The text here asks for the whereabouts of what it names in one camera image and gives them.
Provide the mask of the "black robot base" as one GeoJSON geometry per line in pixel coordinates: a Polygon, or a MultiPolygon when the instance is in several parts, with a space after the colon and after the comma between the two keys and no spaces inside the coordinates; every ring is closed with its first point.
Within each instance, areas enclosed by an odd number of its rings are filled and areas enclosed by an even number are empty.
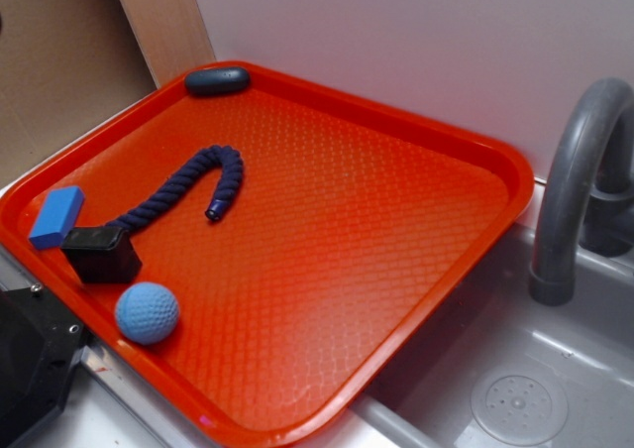
{"type": "Polygon", "coordinates": [[[64,411],[88,332],[40,283],[1,292],[1,445],[19,447],[64,411]]]}

